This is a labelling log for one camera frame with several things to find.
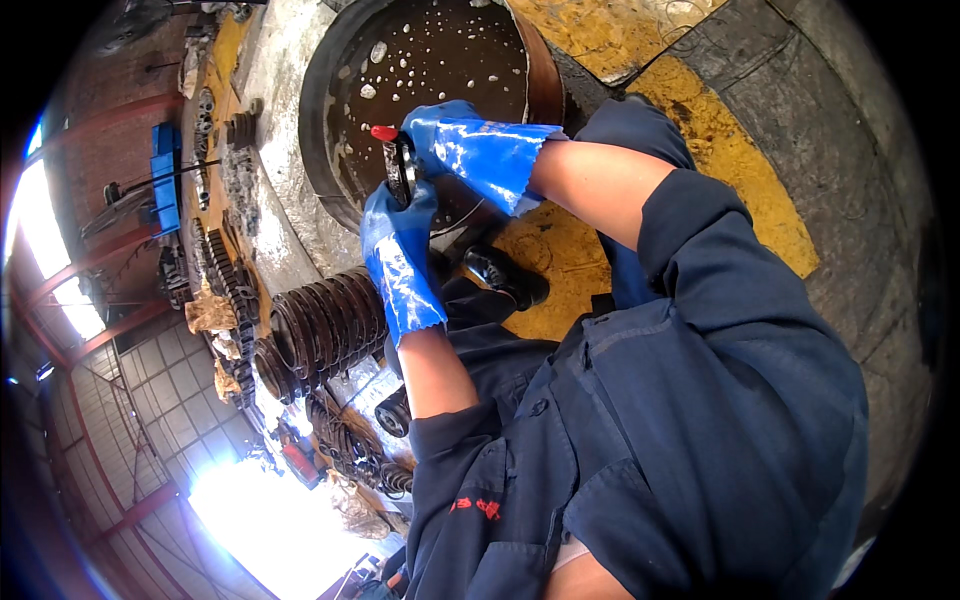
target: window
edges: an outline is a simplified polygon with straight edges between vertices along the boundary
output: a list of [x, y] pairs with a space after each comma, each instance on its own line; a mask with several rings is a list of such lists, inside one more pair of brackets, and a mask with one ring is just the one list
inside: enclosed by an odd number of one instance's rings
[[[40, 138], [40, 126], [37, 126], [27, 154], [39, 148]], [[21, 227], [26, 236], [27, 244], [30, 245], [44, 279], [49, 279], [70, 264], [70, 255], [66, 251], [60, 226], [54, 216], [42, 159], [23, 172], [20, 183], [16, 186], [5, 233], [5, 266], [13, 251], [17, 226]], [[54, 297], [62, 305], [66, 318], [85, 340], [106, 329], [90, 298], [80, 291], [80, 280], [77, 277], [72, 277], [54, 290]]]

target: concrete floor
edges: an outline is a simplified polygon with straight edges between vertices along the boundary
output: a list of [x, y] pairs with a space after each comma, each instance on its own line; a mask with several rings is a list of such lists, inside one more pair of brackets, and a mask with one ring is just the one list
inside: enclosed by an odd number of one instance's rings
[[[915, 292], [930, 196], [908, 121], [865, 39], [833, 0], [511, 4], [558, 53], [568, 132], [604, 98], [644, 93], [677, 122], [698, 169], [737, 190], [758, 238], [804, 278], [852, 349], [872, 411], [860, 538], [869, 537], [909, 470], [930, 391]], [[303, 73], [335, 15], [315, 0], [274, 0], [248, 25], [221, 31], [207, 68], [219, 118], [264, 99], [259, 231], [236, 251], [255, 251], [265, 299], [361, 262], [357, 238], [316, 199], [297, 138]], [[222, 189], [213, 195], [202, 219], [217, 227], [227, 201]], [[506, 323], [520, 335], [560, 339], [590, 295], [609, 291], [593, 231], [550, 203], [494, 243], [551, 281], [544, 305]], [[398, 385], [378, 371], [368, 361], [336, 382], [339, 399], [353, 397], [367, 420]], [[406, 441], [376, 433], [388, 455], [412, 461]]]

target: work jacket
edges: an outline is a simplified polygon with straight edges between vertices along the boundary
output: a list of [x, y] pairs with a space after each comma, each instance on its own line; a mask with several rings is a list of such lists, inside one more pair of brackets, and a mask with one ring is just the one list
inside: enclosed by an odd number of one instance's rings
[[662, 299], [412, 422], [407, 597], [539, 598], [570, 535], [637, 598], [828, 593], [865, 488], [858, 366], [725, 184], [671, 173], [637, 255]]

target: knee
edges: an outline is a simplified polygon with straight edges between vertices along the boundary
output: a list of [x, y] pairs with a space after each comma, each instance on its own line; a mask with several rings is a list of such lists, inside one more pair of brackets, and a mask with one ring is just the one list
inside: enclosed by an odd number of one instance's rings
[[638, 96], [605, 101], [574, 139], [629, 148], [681, 169], [695, 169], [677, 126]]

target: worker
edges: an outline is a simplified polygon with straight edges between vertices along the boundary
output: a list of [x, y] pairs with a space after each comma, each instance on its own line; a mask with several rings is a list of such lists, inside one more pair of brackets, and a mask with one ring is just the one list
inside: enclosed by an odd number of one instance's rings
[[[414, 418], [408, 597], [825, 597], [864, 498], [862, 376], [674, 124], [631, 95], [574, 140], [463, 101], [402, 128], [424, 177], [405, 210], [374, 191], [361, 238]], [[521, 340], [501, 324], [546, 282], [484, 247], [491, 289], [437, 290], [439, 175], [596, 228], [615, 310]]]

